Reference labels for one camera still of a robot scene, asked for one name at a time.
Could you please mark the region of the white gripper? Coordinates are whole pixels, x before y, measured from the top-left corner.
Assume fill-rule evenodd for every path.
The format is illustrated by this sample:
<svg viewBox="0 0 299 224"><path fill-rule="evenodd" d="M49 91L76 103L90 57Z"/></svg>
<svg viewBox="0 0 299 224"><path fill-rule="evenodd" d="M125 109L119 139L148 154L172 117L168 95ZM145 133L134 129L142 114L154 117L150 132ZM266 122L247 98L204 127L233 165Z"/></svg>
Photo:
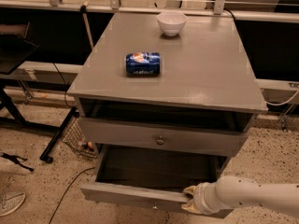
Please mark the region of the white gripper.
<svg viewBox="0 0 299 224"><path fill-rule="evenodd" d="M181 208L189 213L211 215L223 209L223 203L216 192L215 183L201 183L189 186L183 190L184 194L193 195L193 200L184 203Z"/></svg>

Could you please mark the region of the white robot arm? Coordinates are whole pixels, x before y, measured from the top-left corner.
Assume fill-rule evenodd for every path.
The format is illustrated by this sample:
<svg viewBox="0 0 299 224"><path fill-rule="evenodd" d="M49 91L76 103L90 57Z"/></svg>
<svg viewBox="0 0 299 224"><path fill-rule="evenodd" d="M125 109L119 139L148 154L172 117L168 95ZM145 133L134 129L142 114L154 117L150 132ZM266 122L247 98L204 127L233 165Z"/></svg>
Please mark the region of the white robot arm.
<svg viewBox="0 0 299 224"><path fill-rule="evenodd" d="M252 179L226 175L214 183L189 186L192 197L181 208L194 214L212 215L222 210L259 206L299 217L298 184L259 184Z"/></svg>

